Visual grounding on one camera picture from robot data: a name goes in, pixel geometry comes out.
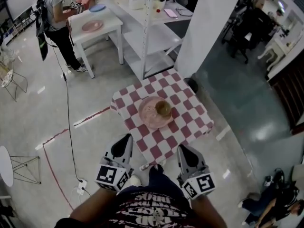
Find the power outlet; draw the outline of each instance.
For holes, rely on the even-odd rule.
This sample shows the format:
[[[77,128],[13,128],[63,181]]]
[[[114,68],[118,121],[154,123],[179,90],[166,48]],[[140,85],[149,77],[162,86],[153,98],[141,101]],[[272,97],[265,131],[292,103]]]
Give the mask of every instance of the power outlet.
[[[85,192],[84,189],[86,189],[87,181],[84,179],[81,179],[81,180],[82,180],[82,182],[79,182],[77,193],[79,193],[80,195],[83,195]]]

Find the red and white checkered tablecloth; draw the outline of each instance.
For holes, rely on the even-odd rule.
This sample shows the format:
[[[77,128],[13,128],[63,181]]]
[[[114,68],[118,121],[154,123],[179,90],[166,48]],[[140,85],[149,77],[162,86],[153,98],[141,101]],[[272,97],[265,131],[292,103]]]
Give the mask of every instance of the red and white checkered tablecloth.
[[[143,124],[138,114],[142,100],[153,95],[170,103],[174,119],[157,130]],[[174,69],[114,93],[111,108],[123,118],[133,140],[150,165],[169,158],[181,143],[187,145],[208,133],[214,124],[206,108]]]

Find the floor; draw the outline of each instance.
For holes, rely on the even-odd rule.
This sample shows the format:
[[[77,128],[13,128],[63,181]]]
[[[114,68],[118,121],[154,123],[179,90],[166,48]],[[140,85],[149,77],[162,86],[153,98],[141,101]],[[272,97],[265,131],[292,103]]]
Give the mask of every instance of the floor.
[[[195,77],[231,126],[258,184],[277,167],[288,178],[303,156],[304,133],[290,135],[285,111],[265,80],[267,58],[257,59],[265,45],[248,51],[246,65],[240,53],[236,58],[230,56],[231,47],[222,45],[221,39],[222,35]],[[298,221],[294,222],[282,227],[295,227]]]
[[[11,155],[40,156],[41,185],[15,181],[8,189],[24,227],[52,228],[55,223],[71,213],[47,164],[42,143],[56,135],[45,145],[48,159],[63,192],[71,199],[72,207],[79,205],[78,195],[72,189],[78,185],[75,177],[67,122],[66,86],[61,77],[56,55],[49,47],[47,59],[42,62],[35,28],[28,28],[9,44],[18,54],[15,69],[28,79],[28,92],[17,91],[17,103],[10,95],[0,90],[0,139]],[[92,194],[98,187],[94,183],[96,166],[104,154],[107,143],[120,134],[127,133],[121,117],[111,110],[99,114],[91,121],[75,128],[74,123],[106,109],[114,92],[137,82],[127,64],[120,65],[117,50],[111,41],[100,44],[100,51],[89,57],[95,66],[95,78],[87,73],[68,72],[65,62],[55,49],[59,62],[67,72],[69,88],[71,135],[75,153],[76,170],[79,177],[88,180],[87,190]],[[215,173],[217,189],[209,195],[210,200],[224,217],[228,227],[240,227],[247,216],[237,203],[249,192],[258,191],[251,165],[245,157],[235,135],[229,130],[225,118],[203,89],[199,99],[215,122],[207,136],[202,136],[191,145],[203,153],[210,169]],[[139,172],[145,163],[137,146],[133,148],[131,165],[143,183],[147,183],[147,171]],[[29,166],[34,176],[37,167]],[[171,157],[165,173],[175,182],[179,174],[176,155]],[[81,201],[88,198],[85,194]]]

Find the black backpack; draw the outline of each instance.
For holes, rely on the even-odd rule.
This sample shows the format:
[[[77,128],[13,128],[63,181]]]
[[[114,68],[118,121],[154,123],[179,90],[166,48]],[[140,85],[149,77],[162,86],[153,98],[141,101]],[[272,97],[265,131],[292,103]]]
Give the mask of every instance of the black backpack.
[[[36,36],[48,31],[50,23],[48,21],[48,9],[45,6],[47,0],[37,0],[36,15]]]
[[[36,15],[36,36],[38,38],[42,60],[46,59],[48,54],[48,44],[44,32],[48,31],[50,23],[48,21],[48,9],[45,6],[46,0],[37,0]]]

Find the wire chair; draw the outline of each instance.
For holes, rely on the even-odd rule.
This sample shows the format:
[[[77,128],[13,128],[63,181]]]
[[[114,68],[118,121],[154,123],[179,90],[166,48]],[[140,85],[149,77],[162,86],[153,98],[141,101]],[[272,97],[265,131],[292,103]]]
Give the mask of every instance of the wire chair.
[[[1,49],[0,49],[0,53],[1,53],[2,55],[5,55],[5,54],[6,54],[6,53],[3,52]],[[9,58],[9,61],[8,61],[7,64],[5,64],[2,60],[0,60],[0,79],[1,79],[1,81],[2,81],[2,83],[1,83],[1,88],[5,88],[5,89],[7,90],[7,92],[10,94],[10,96],[14,99],[14,101],[17,102],[17,98],[16,98],[17,88],[19,87],[24,93],[26,93],[27,90],[28,90],[28,80],[27,80],[24,76],[22,76],[22,75],[20,75],[20,74],[18,74],[18,73],[16,73],[16,72],[14,71],[14,63],[13,63],[13,61],[10,59],[9,55],[7,55],[7,56],[8,56],[8,58]],[[20,76],[20,77],[22,77],[22,78],[25,78],[26,83],[27,83],[27,86],[26,86],[26,89],[25,89],[25,90],[22,89],[21,86],[18,85],[18,84],[16,83],[16,81],[14,80],[14,75],[18,75],[18,76]],[[15,89],[15,98],[14,98],[14,96],[9,92],[9,90],[7,89],[7,87],[8,87],[11,83],[13,83],[14,85],[16,85],[16,89]]]

